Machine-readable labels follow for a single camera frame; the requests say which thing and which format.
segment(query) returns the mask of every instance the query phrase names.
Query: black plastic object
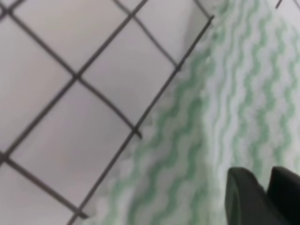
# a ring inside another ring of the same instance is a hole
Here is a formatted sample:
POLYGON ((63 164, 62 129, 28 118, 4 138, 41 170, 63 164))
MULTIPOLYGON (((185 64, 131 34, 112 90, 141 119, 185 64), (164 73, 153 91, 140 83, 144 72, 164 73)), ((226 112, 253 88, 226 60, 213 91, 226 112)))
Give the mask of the black plastic object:
POLYGON ((273 167, 267 195, 292 225, 300 225, 300 177, 283 168, 273 167))
POLYGON ((255 176, 244 168, 227 174, 225 211, 228 225, 288 225, 255 176))

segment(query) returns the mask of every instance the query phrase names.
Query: white surface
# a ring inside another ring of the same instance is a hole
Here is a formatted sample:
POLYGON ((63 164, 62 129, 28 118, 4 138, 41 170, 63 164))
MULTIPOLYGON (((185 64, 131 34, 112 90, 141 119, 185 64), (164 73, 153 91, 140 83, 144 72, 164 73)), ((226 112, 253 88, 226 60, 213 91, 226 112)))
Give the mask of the white surface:
POLYGON ((0 22, 0 150, 71 78, 9 18, 0 22))
POLYGON ((83 77, 136 123, 173 70, 169 60, 131 21, 83 77))
POLYGON ((75 84, 12 158, 79 205, 128 134, 106 105, 75 84))
POLYGON ((0 222, 3 225, 66 224, 72 212, 16 171, 0 169, 0 222))
POLYGON ((137 13, 137 17, 177 62, 207 22, 192 0, 150 0, 137 13), (197 15, 198 22, 190 33, 190 19, 193 15, 197 15))
POLYGON ((127 16, 112 0, 29 0, 16 14, 75 70, 127 16))

